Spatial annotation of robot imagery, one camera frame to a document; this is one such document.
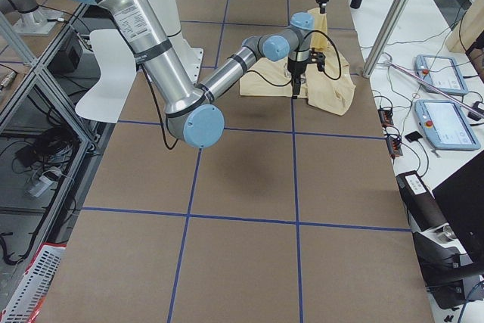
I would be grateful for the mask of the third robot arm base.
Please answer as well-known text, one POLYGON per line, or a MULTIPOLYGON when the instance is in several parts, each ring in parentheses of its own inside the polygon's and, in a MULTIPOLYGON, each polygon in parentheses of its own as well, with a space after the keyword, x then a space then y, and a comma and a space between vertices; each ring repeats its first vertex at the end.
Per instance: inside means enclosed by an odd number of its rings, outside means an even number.
POLYGON ((49 22, 51 11, 43 11, 36 0, 1 0, 3 15, 17 12, 20 19, 13 25, 17 34, 24 36, 47 36, 54 23, 49 22))

